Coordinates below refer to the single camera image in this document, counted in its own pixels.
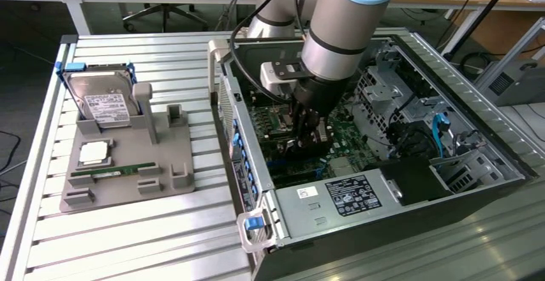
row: hard drive label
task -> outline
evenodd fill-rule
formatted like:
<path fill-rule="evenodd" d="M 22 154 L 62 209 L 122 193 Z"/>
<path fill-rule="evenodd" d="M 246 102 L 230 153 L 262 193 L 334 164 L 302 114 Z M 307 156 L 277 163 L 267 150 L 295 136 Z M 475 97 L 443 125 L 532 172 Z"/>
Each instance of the hard drive label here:
<path fill-rule="evenodd" d="M 382 206 L 363 175 L 325 183 L 325 187 L 341 216 Z"/>
<path fill-rule="evenodd" d="M 127 110 L 122 94 L 89 95 L 85 102 L 97 123 L 127 121 Z"/>

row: white sticker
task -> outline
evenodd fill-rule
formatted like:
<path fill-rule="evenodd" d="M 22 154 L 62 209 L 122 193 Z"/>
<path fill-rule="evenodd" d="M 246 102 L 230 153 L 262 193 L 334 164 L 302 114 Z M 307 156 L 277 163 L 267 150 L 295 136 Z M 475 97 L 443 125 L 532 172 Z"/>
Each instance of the white sticker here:
<path fill-rule="evenodd" d="M 97 123 L 127 121 L 127 110 L 122 94 L 85 96 L 85 102 Z"/>
<path fill-rule="evenodd" d="M 309 198 L 311 196 L 317 196 L 315 186 L 297 189 L 297 195 L 299 199 Z"/>
<path fill-rule="evenodd" d="M 109 177 L 117 177 L 119 175 L 121 175 L 121 172 L 114 171 L 114 172 L 103 172 L 102 174 L 93 174 L 90 177 L 93 177 L 93 179 L 103 179 Z"/>

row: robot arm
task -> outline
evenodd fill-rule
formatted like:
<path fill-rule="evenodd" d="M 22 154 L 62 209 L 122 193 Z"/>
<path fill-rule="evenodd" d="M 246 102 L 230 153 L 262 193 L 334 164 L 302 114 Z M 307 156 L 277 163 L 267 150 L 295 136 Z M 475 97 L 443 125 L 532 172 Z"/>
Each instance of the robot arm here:
<path fill-rule="evenodd" d="M 294 0 L 271 0 L 251 20 L 250 37 L 293 36 Z M 273 89 L 289 83 L 298 147 L 326 142 L 326 118 L 338 105 L 389 0 L 305 0 L 311 14 L 299 59 L 261 66 L 261 83 Z"/>

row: blue cable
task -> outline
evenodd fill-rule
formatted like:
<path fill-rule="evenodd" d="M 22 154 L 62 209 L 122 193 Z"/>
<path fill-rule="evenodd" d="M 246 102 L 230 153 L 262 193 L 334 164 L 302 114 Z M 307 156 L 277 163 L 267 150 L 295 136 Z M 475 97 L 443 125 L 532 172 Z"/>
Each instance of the blue cable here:
<path fill-rule="evenodd" d="M 439 138 L 441 125 L 445 126 L 446 128 L 450 127 L 450 120 L 443 115 L 443 113 L 439 113 L 433 117 L 433 123 L 431 123 L 433 139 L 435 140 L 437 146 L 439 148 L 439 157 L 442 158 L 443 157 L 442 143 L 441 143 L 441 138 Z"/>

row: office chair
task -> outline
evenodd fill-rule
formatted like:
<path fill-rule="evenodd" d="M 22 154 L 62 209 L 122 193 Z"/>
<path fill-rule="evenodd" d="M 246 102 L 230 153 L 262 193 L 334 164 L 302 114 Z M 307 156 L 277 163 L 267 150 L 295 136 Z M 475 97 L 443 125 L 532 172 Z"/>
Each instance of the office chair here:
<path fill-rule="evenodd" d="M 162 13 L 162 33 L 166 32 L 166 20 L 170 17 L 170 13 L 178 14 L 179 16 L 183 16 L 185 18 L 198 22 L 201 24 L 202 31 L 207 31 L 207 22 L 194 14 L 189 12 L 194 12 L 194 5 L 189 4 L 189 12 L 182 11 L 177 6 L 185 5 L 185 4 L 166 4 L 161 3 L 155 6 L 150 6 L 149 3 L 143 4 L 143 10 L 138 11 L 137 13 L 122 17 L 122 26 L 127 32 L 134 31 L 134 25 L 130 23 L 131 20 L 135 20 L 143 16 L 147 16 L 149 14 L 161 12 Z"/>

